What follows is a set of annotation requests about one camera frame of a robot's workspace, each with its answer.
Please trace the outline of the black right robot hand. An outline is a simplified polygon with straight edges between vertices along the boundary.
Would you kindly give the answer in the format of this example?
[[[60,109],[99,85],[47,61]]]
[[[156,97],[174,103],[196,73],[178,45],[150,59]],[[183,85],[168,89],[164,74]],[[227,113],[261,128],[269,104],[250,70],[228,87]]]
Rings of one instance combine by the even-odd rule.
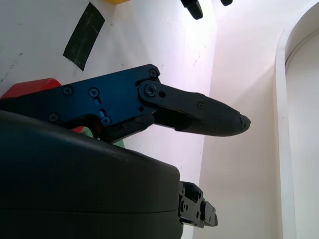
[[[156,124],[234,136],[250,120],[159,80],[152,64],[0,102],[3,239],[179,239],[215,208],[179,170],[115,146]]]

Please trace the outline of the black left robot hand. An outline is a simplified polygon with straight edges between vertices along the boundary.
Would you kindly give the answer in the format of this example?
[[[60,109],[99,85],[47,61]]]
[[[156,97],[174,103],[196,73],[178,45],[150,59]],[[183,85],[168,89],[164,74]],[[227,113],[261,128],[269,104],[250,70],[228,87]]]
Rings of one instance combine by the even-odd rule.
[[[231,5],[233,0],[220,0],[224,6]],[[203,18],[203,12],[198,0],[181,0],[182,5],[189,11],[195,20]]]

